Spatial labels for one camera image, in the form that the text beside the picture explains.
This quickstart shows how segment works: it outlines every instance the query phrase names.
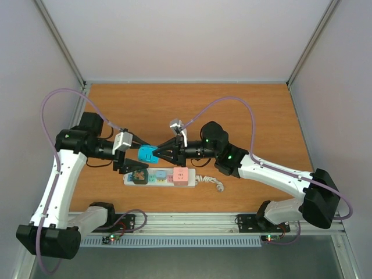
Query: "pink block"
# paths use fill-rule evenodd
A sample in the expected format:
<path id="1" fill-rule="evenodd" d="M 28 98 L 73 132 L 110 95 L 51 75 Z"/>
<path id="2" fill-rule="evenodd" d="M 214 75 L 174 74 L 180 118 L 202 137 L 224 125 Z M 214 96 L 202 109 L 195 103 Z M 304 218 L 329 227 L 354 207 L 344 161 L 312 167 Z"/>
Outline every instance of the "pink block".
<path id="1" fill-rule="evenodd" d="M 173 168 L 173 185 L 187 186 L 188 185 L 188 168 L 174 167 Z"/>

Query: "purple cable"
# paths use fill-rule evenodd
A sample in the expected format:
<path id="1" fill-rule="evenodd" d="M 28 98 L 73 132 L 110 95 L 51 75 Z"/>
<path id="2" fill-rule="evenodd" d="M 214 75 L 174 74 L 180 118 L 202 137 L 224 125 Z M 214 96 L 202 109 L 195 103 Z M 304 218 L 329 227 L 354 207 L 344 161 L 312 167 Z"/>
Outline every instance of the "purple cable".
<path id="1" fill-rule="evenodd" d="M 132 228 L 130 230 L 125 230 L 126 233 L 131 233 L 133 231 L 137 231 L 137 230 L 140 230 L 141 228 L 145 227 L 146 223 L 147 223 L 147 215 L 144 211 L 142 211 L 141 209 L 131 209 L 131 210 L 128 210 L 127 212 L 125 212 L 124 214 L 122 214 L 113 224 L 112 226 L 108 226 L 108 227 L 99 227 L 99 228 L 96 228 L 96 230 L 108 230 L 110 228 L 112 228 L 113 226 L 115 226 L 125 215 L 131 213 L 131 212 L 140 212 L 142 213 L 142 215 L 144 216 L 145 220 L 144 222 L 137 228 Z"/>
<path id="2" fill-rule="evenodd" d="M 335 220 L 345 220 L 345 219 L 350 218 L 350 217 L 353 215 L 353 207 L 352 207 L 350 201 L 348 200 L 348 198 L 347 198 L 345 195 L 341 194 L 339 191 L 337 191 L 337 190 L 335 190 L 335 189 L 329 187 L 328 185 L 325 185 L 325 184 L 323 184 L 323 183 L 320 183 L 320 182 L 318 182 L 318 181 L 314 181 L 314 180 L 308 179 L 308 178 L 306 178 L 306 177 L 299 177 L 298 175 L 296 175 L 296 174 L 294 174 L 294 173 L 291 173 L 291 172 L 286 171 L 286 170 L 282 170 L 282 169 L 280 169 L 280 168 L 278 168 L 278 167 L 274 167 L 274 166 L 271 166 L 271 165 L 269 165 L 269 164 L 265 164 L 265 163 L 262 163 L 262 164 L 261 164 L 261 162 L 255 158 L 255 156 L 253 155 L 253 147 L 254 147 L 254 143 L 255 143 L 255 132 L 256 132 L 255 116 L 254 116 L 254 114 L 253 114 L 253 110 L 252 110 L 252 108 L 251 108 L 251 107 L 248 105 L 248 103 L 245 102 L 243 99 L 241 99 L 241 98 L 239 98 L 239 97 L 233 97 L 233 96 L 228 96 L 228 97 L 222 97 L 222 98 L 219 98 L 219 99 L 213 101 L 212 103 L 210 103 L 210 104 L 209 104 L 208 106 L 206 106 L 204 109 L 202 109 L 202 110 L 201 110 L 201 111 L 200 111 L 200 112 L 199 112 L 199 113 L 198 113 L 198 114 L 197 114 L 193 119 L 191 119 L 188 123 L 186 123 L 186 124 L 184 125 L 183 128 L 186 128 L 186 127 L 188 127 L 189 125 L 191 125 L 191 124 L 192 124 L 196 119 L 198 119 L 198 118 L 199 118 L 203 113 L 205 113 L 205 112 L 206 112 L 206 111 L 207 111 L 211 106 L 215 105 L 215 104 L 218 103 L 218 102 L 225 101 L 225 100 L 236 100 L 236 101 L 239 101 L 239 102 L 243 103 L 243 104 L 246 106 L 246 108 L 249 110 L 249 114 L 250 114 L 250 116 L 251 116 L 251 122 L 252 122 L 252 138 L 251 138 L 251 149 L 250 149 L 250 151 L 249 151 L 249 156 L 251 157 L 251 159 L 252 159 L 256 164 L 259 164 L 259 165 L 261 165 L 262 167 L 266 167 L 266 168 L 268 168 L 268 169 L 270 169 L 270 170 L 274 170 L 274 171 L 277 171 L 277 172 L 279 172 L 279 173 L 286 174 L 286 175 L 288 175 L 288 176 L 290 176 L 290 177 L 293 177 L 293 178 L 299 178 L 299 179 L 302 179 L 302 180 L 304 180 L 304 181 L 306 181 L 306 182 L 309 182 L 309 183 L 315 184 L 315 185 L 317 185 L 317 186 L 319 186 L 319 187 L 322 187 L 322 188 L 324 188 L 324 189 L 326 189 L 326 190 L 328 190 L 328 191 L 330 191 L 330 192 L 332 192 L 332 193 L 338 195 L 338 196 L 339 196 L 341 199 L 343 199 L 343 200 L 345 201 L 345 203 L 348 205 L 348 207 L 349 207 L 349 213 L 348 213 L 347 215 L 345 215 L 345 216 L 342 216 L 342 217 L 334 217 Z"/>
<path id="3" fill-rule="evenodd" d="M 263 243 L 267 243 L 267 244 L 282 245 L 282 246 L 291 245 L 293 243 L 296 243 L 300 239 L 300 235 L 301 235 L 301 224 L 300 224 L 300 221 L 297 221 L 297 224 L 298 224 L 297 234 L 296 234 L 295 239 L 293 239 L 292 241 L 289 241 L 289 242 L 262 241 L 262 242 Z"/>
<path id="4" fill-rule="evenodd" d="M 48 212 L 48 208 L 49 208 L 49 205 L 51 203 L 51 200 L 52 200 L 52 197 L 53 197 L 53 193 L 54 193 L 54 190 L 56 188 L 56 185 L 57 185 L 57 182 L 58 182 L 58 178 L 59 178 L 59 172 L 60 172 L 60 159 L 59 159 L 59 156 L 58 156 L 58 153 L 57 153 L 57 150 L 56 148 L 54 147 L 54 143 L 51 139 L 51 136 L 49 135 L 48 133 L 48 130 L 47 130 L 47 127 L 45 125 L 45 121 L 44 121 L 44 108 L 45 108 L 45 104 L 47 103 L 47 101 L 50 99 L 50 97 L 54 96 L 55 94 L 57 93 L 61 93 L 61 92 L 71 92 L 71 93 L 74 93 L 76 95 L 78 95 L 79 97 L 82 97 L 83 99 L 85 99 L 88 103 L 90 103 L 92 105 L 92 107 L 95 109 L 95 111 L 97 112 L 97 114 L 99 114 L 99 116 L 103 119 L 104 122 L 106 122 L 109 126 L 117 129 L 117 130 L 120 130 L 120 127 L 111 123 L 103 114 L 102 112 L 98 109 L 98 107 L 90 100 L 88 99 L 88 97 L 86 97 L 85 95 L 83 95 L 80 91 L 77 91 L 77 90 L 74 90 L 74 89 L 70 89 L 70 88 L 61 88 L 61 89 L 56 89 L 52 92 L 50 92 L 45 98 L 44 100 L 42 101 L 41 103 L 41 109 L 40 109 L 40 121 L 41 121 L 41 126 L 42 126 L 42 130 L 44 131 L 44 134 L 46 135 L 46 138 L 50 144 L 50 146 L 52 147 L 52 150 L 53 150 L 53 155 L 54 155 L 54 158 L 56 159 L 56 164 L 57 164 L 57 174 L 56 176 L 54 177 L 54 180 L 53 180 L 53 183 L 52 183 L 52 186 L 51 186 L 51 190 L 49 192 L 49 195 L 48 195 L 48 198 L 46 199 L 46 202 L 45 202 L 45 205 L 44 205 L 44 209 L 42 211 L 42 215 L 43 216 L 46 216 L 47 215 L 47 212 Z M 36 248 L 36 257 L 37 257 L 37 261 L 39 263 L 39 266 L 40 266 L 40 269 L 46 274 L 46 275 L 53 275 L 60 263 L 62 260 L 60 260 L 57 264 L 57 266 L 52 270 L 52 271 L 49 271 L 47 270 L 47 268 L 44 266 L 44 263 L 42 262 L 42 258 L 41 258 L 41 250 L 40 250 L 40 238 L 41 238 L 41 229 L 42 229 L 42 225 L 44 224 L 44 221 L 45 221 L 45 217 L 41 217 L 40 218 L 40 223 L 39 223 L 39 226 L 37 228 L 37 232 L 36 232 L 36 244 L 35 244 L 35 248 Z"/>

